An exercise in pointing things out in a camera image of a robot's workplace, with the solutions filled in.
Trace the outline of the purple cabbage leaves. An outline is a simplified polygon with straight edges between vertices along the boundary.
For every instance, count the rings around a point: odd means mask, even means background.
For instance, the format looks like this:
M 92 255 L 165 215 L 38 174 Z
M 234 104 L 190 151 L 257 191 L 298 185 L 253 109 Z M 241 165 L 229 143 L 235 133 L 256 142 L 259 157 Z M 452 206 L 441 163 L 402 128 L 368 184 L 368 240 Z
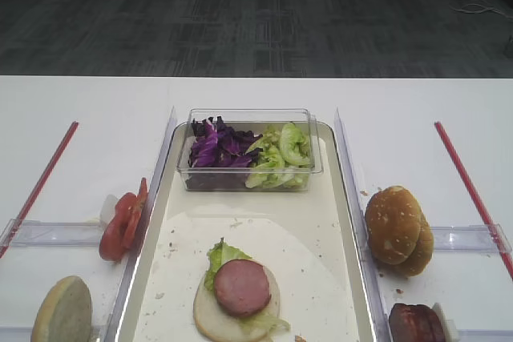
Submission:
M 221 117 L 209 117 L 191 123 L 195 142 L 189 152 L 188 166 L 195 168 L 248 168 L 254 160 L 248 148 L 261 136 L 252 131 L 237 131 Z M 244 188 L 243 173 L 192 173 L 186 185 L 191 191 L 235 191 Z

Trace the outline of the bottom bun slice on tray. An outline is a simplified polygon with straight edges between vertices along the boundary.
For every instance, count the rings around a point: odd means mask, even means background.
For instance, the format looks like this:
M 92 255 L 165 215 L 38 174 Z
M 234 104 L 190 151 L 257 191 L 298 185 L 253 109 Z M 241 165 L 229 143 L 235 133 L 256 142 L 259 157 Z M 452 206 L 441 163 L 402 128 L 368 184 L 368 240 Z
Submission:
M 258 314 L 249 318 L 230 316 L 218 304 L 212 290 L 201 278 L 193 303 L 196 328 L 212 341 L 271 341 L 278 333 L 289 332 L 289 322 L 280 318 L 281 294 L 273 273 L 263 267 L 269 281 L 271 300 Z

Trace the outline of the left red straw strip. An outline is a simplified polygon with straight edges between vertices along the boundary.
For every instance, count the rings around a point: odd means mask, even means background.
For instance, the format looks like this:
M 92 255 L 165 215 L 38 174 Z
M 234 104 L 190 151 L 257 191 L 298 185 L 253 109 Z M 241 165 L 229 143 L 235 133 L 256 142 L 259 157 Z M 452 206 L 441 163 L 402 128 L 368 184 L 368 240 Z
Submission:
M 33 189 L 31 190 L 31 192 L 30 192 L 29 196 L 27 197 L 25 203 L 23 204 L 20 212 L 5 227 L 4 232 L 2 233 L 2 236 L 1 236 L 1 253 L 0 253 L 1 257 L 3 257 L 6 253 L 6 251 L 8 250 L 12 240 L 14 239 L 14 236 L 17 234 L 18 230 L 22 226 L 23 221 L 27 217 L 30 209 L 33 207 L 34 202 L 38 198 L 46 181 L 50 177 L 51 172 L 54 170 L 55 165 L 61 158 L 63 152 L 66 150 L 67 145 L 71 141 L 78 126 L 79 126 L 79 122 L 77 122 L 77 121 L 74 121 L 71 123 L 66 134 L 63 136 L 61 142 L 59 143 L 57 149 L 55 150 L 54 154 L 51 156 L 50 161 L 48 162 L 45 169 L 43 170 L 43 173 L 40 175 L 37 183 L 34 185 Z

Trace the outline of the left upper clear holder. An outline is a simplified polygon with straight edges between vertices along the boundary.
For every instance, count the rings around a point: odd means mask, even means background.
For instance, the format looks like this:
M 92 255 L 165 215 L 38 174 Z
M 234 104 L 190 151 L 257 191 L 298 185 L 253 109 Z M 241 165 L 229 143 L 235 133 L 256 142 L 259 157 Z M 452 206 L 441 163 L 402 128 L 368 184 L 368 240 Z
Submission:
M 98 222 L 45 223 L 11 219 L 1 234 L 2 247 L 94 247 L 103 235 Z

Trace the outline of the cream metal tray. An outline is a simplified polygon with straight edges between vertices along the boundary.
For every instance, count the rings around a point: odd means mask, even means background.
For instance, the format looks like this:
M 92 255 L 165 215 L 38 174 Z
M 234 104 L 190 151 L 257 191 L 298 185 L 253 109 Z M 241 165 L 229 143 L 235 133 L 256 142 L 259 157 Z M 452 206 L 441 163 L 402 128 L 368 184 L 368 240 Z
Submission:
M 196 289 L 218 241 L 268 267 L 281 291 L 276 341 L 370 341 L 372 332 L 333 130 L 318 123 L 324 170 L 306 191 L 191 192 L 176 171 L 186 127 L 173 132 L 118 341 L 200 341 Z

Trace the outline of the green lettuce leaf on bun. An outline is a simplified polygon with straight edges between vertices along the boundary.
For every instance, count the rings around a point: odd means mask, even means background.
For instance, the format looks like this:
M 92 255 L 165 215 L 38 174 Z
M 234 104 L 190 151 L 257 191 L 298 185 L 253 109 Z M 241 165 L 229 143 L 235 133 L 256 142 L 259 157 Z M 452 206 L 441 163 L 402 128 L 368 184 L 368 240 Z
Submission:
M 207 253 L 209 268 L 205 273 L 204 286 L 210 292 L 213 290 L 214 279 L 219 269 L 231 260 L 250 260 L 252 257 L 245 254 L 239 248 L 225 243 L 221 238 Z

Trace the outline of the sesame bun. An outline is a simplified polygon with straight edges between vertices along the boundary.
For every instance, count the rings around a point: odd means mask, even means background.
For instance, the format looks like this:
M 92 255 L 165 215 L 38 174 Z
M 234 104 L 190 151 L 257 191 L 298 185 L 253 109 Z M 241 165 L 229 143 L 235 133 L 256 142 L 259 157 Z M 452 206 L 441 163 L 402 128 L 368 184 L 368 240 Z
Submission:
M 415 249 L 405 262 L 397 266 L 397 270 L 404 276 L 417 276 L 421 274 L 430 262 L 433 250 L 433 233 L 426 217 L 421 215 L 421 228 Z
M 398 265 L 415 249 L 422 209 L 409 190 L 391 186 L 371 197 L 366 206 L 365 222 L 373 256 L 385 264 Z

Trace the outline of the white patty support block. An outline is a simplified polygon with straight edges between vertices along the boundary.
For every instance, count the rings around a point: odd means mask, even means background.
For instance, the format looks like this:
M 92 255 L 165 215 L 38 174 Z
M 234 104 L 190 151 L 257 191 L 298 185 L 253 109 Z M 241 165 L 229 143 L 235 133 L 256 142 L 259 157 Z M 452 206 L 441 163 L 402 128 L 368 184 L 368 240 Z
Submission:
M 440 303 L 434 303 L 432 310 L 436 313 L 440 324 L 442 325 L 442 330 L 444 332 L 445 341 L 446 342 L 459 342 L 460 335 L 458 329 L 456 328 L 455 322 L 451 319 L 448 319 L 445 315 L 445 312 L 442 309 L 442 305 Z

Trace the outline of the green lettuce pile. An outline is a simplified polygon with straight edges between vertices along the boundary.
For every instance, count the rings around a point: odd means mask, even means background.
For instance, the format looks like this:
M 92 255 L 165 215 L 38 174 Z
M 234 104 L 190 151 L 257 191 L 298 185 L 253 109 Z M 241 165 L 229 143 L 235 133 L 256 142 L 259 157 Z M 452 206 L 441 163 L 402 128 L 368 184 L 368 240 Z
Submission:
M 297 172 L 313 165 L 309 138 L 298 125 L 289 122 L 281 129 L 268 126 L 262 136 L 245 152 L 253 155 L 251 173 L 245 186 L 250 189 L 304 189 L 307 172 Z

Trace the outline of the upright bun half left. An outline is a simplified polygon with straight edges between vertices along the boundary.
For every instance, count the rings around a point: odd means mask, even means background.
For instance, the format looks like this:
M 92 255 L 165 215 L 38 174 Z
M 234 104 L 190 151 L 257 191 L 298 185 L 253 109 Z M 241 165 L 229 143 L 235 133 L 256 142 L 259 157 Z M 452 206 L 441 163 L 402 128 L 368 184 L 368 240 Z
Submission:
M 60 279 L 46 294 L 34 321 L 32 342 L 89 341 L 92 301 L 79 276 Z

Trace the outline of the outer red tomato slice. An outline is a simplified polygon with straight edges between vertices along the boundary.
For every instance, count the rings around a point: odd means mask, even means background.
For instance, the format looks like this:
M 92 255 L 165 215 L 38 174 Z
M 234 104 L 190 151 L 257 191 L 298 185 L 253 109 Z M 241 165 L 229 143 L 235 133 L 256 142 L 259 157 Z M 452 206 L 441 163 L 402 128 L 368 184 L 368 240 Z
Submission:
M 107 225 L 99 244 L 99 255 L 103 260 L 119 262 L 126 251 L 123 236 L 131 218 L 131 209 L 136 195 L 128 192 L 115 205 L 115 216 Z

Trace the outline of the inner red tomato slice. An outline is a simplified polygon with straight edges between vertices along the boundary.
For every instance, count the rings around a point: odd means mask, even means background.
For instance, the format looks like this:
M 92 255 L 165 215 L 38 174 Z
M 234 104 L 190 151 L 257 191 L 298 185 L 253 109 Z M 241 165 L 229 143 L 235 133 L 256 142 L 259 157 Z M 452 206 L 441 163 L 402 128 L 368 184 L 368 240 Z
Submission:
M 135 231 L 138 227 L 144 205 L 147 201 L 147 196 L 147 179 L 142 178 L 139 185 L 139 192 L 136 196 L 135 203 L 131 208 L 127 227 L 123 235 L 122 245 L 126 249 L 130 249 L 133 244 L 135 238 Z

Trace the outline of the front sesame bun top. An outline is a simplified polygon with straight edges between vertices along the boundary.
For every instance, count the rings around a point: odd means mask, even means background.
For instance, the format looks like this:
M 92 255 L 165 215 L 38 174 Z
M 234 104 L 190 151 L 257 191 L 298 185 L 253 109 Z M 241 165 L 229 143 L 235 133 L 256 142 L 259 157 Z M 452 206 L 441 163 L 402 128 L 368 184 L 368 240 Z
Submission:
M 366 206 L 365 222 L 373 256 L 385 264 L 398 265 L 415 249 L 422 209 L 409 190 L 391 186 L 371 197 Z

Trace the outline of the white tomato support block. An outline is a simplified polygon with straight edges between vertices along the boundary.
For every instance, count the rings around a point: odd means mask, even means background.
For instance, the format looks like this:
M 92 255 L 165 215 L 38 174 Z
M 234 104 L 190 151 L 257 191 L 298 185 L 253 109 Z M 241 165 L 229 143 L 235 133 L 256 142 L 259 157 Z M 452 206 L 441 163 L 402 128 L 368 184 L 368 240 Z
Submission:
M 108 195 L 104 200 L 99 214 L 99 221 L 104 227 L 106 227 L 114 219 L 115 206 L 118 201 L 119 199 L 114 195 Z

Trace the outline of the red straw strip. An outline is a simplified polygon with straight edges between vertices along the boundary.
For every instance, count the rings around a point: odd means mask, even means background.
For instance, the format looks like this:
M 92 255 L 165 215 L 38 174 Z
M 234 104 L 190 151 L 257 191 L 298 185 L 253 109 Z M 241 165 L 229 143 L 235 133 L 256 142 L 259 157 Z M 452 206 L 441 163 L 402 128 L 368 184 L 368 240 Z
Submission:
M 31 192 L 30 192 L 29 196 L 27 197 L 25 203 L 23 204 L 20 212 L 5 227 L 4 232 L 2 233 L 2 236 L 1 236 L 1 253 L 0 253 L 1 257 L 3 257 L 6 253 L 6 251 L 8 250 L 12 240 L 14 239 L 14 236 L 17 234 L 18 230 L 22 226 L 23 221 L 27 217 L 30 209 L 33 207 L 34 202 L 38 198 L 46 181 L 50 177 L 51 172 L 54 170 L 55 165 L 61 158 L 63 152 L 66 150 L 67 145 L 71 141 L 78 126 L 79 126 L 79 122 L 77 122 L 77 121 L 74 121 L 71 123 L 66 134 L 63 136 L 61 142 L 59 143 L 57 149 L 55 150 L 54 154 L 51 156 L 50 161 L 48 162 L 45 169 L 43 170 L 43 173 L 40 175 L 37 183 L 34 185 L 33 189 L 31 190 Z
M 473 184 L 471 177 L 467 173 L 466 168 L 464 167 L 462 160 L 460 159 L 458 152 L 456 151 L 454 145 L 452 144 L 450 137 L 446 133 L 445 128 L 443 127 L 442 123 L 437 121 L 434 123 L 434 127 L 436 131 L 438 132 L 438 135 L 440 139 L 442 140 L 447 153 L 449 154 L 452 163 L 454 164 L 457 172 L 459 173 L 459 176 L 465 185 L 465 188 L 468 192 L 468 194 L 471 197 L 472 202 L 474 203 L 483 223 L 487 226 L 490 234 L 491 239 L 494 241 L 496 247 L 499 250 L 500 257 L 503 261 L 503 264 L 505 268 L 507 269 L 510 276 L 512 276 L 512 258 L 511 253 L 507 251 L 506 244 L 505 244 L 505 237 L 503 235 L 499 234 L 499 226 L 495 223 L 493 223 L 493 220 L 482 201 L 475 185 Z

